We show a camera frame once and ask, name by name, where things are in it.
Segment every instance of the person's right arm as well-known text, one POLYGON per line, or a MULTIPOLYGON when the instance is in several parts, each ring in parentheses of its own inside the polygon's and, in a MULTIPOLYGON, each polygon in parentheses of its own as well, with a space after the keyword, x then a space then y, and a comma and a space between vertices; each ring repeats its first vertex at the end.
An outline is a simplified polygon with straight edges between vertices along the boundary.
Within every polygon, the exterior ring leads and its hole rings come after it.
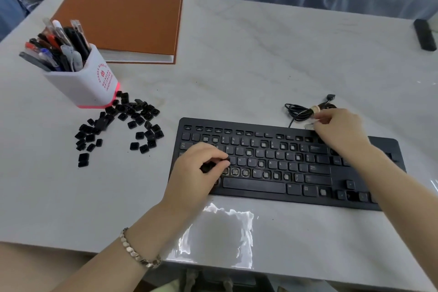
POLYGON ((314 129, 356 169, 417 262, 438 288, 438 196, 373 146, 358 115, 346 109, 315 114, 314 129))

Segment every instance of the forearm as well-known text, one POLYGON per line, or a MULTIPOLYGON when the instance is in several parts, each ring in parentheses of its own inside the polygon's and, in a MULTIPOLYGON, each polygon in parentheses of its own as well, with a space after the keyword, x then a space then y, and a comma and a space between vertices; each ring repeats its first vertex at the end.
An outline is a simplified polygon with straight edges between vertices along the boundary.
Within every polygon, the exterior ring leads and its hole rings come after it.
POLYGON ((420 266, 438 286, 438 196, 369 145, 344 154, 420 266))
MULTIPOLYGON (((176 217, 159 204, 132 225, 125 236, 136 252, 151 261, 178 232, 185 218, 182 214, 176 217)), ((146 268, 116 239, 53 292, 132 292, 145 273, 146 268)))

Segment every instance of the blue pen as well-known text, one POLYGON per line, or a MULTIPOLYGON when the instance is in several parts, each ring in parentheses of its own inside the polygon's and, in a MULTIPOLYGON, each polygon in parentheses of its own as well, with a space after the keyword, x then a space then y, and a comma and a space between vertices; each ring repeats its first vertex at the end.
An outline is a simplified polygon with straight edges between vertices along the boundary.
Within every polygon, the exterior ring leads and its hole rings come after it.
POLYGON ((43 48, 40 50, 41 52, 39 53, 39 55, 43 55, 44 58, 50 62, 50 64, 53 66, 53 68, 55 68, 55 70, 57 72, 62 72, 62 69, 59 67, 59 65, 57 64, 57 62, 53 59, 53 55, 50 53, 49 50, 43 48))

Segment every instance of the hand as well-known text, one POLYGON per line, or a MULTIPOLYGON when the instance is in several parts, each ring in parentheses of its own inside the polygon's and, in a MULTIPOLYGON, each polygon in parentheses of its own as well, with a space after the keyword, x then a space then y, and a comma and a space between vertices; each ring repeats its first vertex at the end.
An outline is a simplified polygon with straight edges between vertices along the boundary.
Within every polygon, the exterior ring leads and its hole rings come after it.
POLYGON ((313 127, 321 139, 341 156, 347 157, 370 145, 362 120, 347 109, 326 109, 314 115, 313 127))
POLYGON ((227 157, 228 154, 204 142, 189 148, 173 166, 162 203, 186 211, 186 214, 194 214, 229 166, 229 161, 224 161, 227 157), (209 161, 215 162, 216 166, 210 172, 202 173, 199 168, 209 161))

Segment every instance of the bracelet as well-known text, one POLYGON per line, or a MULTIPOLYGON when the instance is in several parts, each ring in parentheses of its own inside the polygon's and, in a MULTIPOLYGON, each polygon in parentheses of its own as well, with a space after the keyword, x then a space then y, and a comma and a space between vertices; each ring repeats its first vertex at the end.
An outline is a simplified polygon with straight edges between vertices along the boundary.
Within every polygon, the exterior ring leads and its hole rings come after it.
POLYGON ((149 261, 145 260, 143 257, 141 257, 139 255, 139 253, 137 253, 134 250, 134 248, 131 247, 129 242, 126 240, 125 232, 127 230, 128 230, 128 228, 124 228, 122 230, 121 234, 119 235, 120 241, 122 241, 122 245, 123 245, 123 247, 125 247, 126 251, 134 258, 135 261, 139 262, 140 264, 144 265, 145 267, 147 267, 147 268, 152 267, 153 269, 158 267, 161 264, 161 257, 159 255, 157 255, 156 259, 152 262, 149 262, 149 261))

